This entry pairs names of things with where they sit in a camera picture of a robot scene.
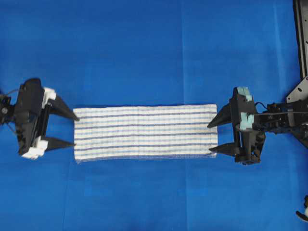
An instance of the striped towel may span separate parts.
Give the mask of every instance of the striped towel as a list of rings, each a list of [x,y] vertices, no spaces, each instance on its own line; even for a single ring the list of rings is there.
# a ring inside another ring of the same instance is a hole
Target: striped towel
[[[76,108],[77,162],[137,158],[215,157],[215,104]]]

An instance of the blue tablecloth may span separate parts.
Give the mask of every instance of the blue tablecloth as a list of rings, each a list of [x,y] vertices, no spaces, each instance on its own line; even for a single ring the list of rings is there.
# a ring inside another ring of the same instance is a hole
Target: blue tablecloth
[[[70,107],[217,103],[235,86],[284,101],[300,81],[291,0],[0,0],[0,88],[39,77]],[[219,128],[219,144],[232,141]],[[51,116],[47,134],[73,140]],[[31,161],[0,128],[0,229],[305,230],[308,152],[268,134],[261,164],[229,156]]]

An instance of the robotic arm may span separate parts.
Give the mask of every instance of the robotic arm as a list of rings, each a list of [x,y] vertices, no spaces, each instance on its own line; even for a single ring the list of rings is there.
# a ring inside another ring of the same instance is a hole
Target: robotic arm
[[[0,125],[15,123],[22,157],[36,159],[45,151],[74,146],[70,142],[46,137],[50,114],[79,119],[53,89],[43,88],[38,78],[22,84],[16,104],[10,102],[8,95],[0,95]]]
[[[235,162],[244,165],[260,162],[265,132],[290,132],[308,148],[308,78],[287,96],[287,102],[268,104],[262,113],[257,112],[248,88],[234,88],[229,103],[208,127],[227,123],[232,123],[234,142],[217,146],[211,151],[233,156]]]

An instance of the blue stripe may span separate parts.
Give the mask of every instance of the blue stripe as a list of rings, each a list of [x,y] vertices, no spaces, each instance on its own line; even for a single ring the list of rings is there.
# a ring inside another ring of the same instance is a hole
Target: blue stripe
[[[170,155],[120,155],[120,156],[106,156],[88,159],[76,159],[77,163],[95,161],[95,160],[117,160],[117,159],[139,159],[139,160],[159,160],[159,159],[188,159],[188,158],[205,158],[214,156],[214,153],[208,154],[170,154]]]
[[[94,115],[94,116],[81,116],[79,119],[92,119],[92,118],[110,118],[110,117],[124,117],[124,116],[175,116],[175,115],[198,115],[198,114],[216,114],[216,112],[178,112],[178,113],[157,113],[157,114],[123,114],[123,115]]]
[[[82,153],[82,154],[76,154],[77,156],[87,156],[87,155],[105,155],[105,154],[122,154],[124,155],[125,153],[171,153],[171,152],[188,152],[188,153],[193,153],[193,152],[209,152],[208,148],[198,148],[198,149],[171,149],[171,150],[146,150],[146,151],[136,151],[136,150],[123,150],[123,151],[106,151],[106,152],[102,152],[100,151],[99,153]]]
[[[175,125],[202,125],[209,124],[209,122],[196,122],[196,123],[173,123],[173,124],[122,124],[122,125],[107,125],[107,126],[93,126],[75,128],[75,130],[85,129],[98,129],[98,128],[119,128],[119,127],[155,127],[155,126],[175,126]]]
[[[217,135],[217,132],[196,132],[196,133],[174,133],[174,134],[130,134],[130,135],[114,135],[114,136],[97,136],[86,138],[75,138],[76,141],[85,141],[93,139],[107,139],[116,137],[148,137],[148,136],[188,136],[188,135]]]
[[[167,128],[167,129],[123,129],[123,130],[99,130],[99,131],[89,131],[89,132],[75,132],[75,135],[92,135],[92,134],[105,134],[113,132],[152,132],[152,131],[188,131],[188,130],[209,130],[207,127],[198,128]]]
[[[121,143],[130,143],[130,142],[147,142],[147,143],[152,143],[152,142],[173,142],[173,141],[207,141],[214,139],[213,137],[208,137],[208,138],[187,138],[187,139],[169,139],[169,140],[124,140],[124,141],[118,141],[116,142],[121,142]],[[100,142],[91,142],[91,143],[77,143],[75,147],[77,146],[87,146],[87,145],[96,145],[96,144],[103,144],[103,143],[114,143],[115,141],[100,141]]]
[[[118,145],[118,146],[103,146],[103,147],[93,147],[93,148],[76,148],[75,151],[89,151],[89,150],[111,149],[111,148],[140,148],[140,147],[157,147],[158,148],[158,147],[211,146],[211,145],[217,145],[217,144],[216,143],[175,143],[175,144]]]
[[[135,111],[168,111],[168,110],[193,110],[193,109],[200,109],[200,108],[204,108],[204,109],[216,109],[216,106],[210,106],[210,105],[200,105],[200,106],[189,106],[187,105],[186,107],[178,107],[178,106],[162,106],[162,107],[158,107],[158,106],[153,106],[152,108],[140,108],[138,106],[132,106],[130,109],[120,109],[120,110],[107,110],[107,108],[110,107],[105,107],[105,108],[98,108],[99,110],[92,110],[92,108],[89,108],[88,110],[75,110],[76,114],[86,114],[86,113],[109,113],[109,112],[135,112]]]
[[[187,118],[159,118],[152,119],[151,121],[178,121],[178,120],[192,120],[192,119],[212,119],[214,117],[211,116],[202,116],[202,117],[187,117]],[[76,125],[80,124],[104,124],[104,123],[124,123],[124,122],[133,122],[133,121],[149,121],[149,119],[120,119],[120,120],[106,120],[106,121],[89,121],[89,122],[75,122]]]

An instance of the black metal frame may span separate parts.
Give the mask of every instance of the black metal frame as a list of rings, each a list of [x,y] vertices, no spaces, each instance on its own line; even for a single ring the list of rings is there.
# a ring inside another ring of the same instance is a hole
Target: black metal frame
[[[308,76],[308,1],[293,0],[301,79]]]

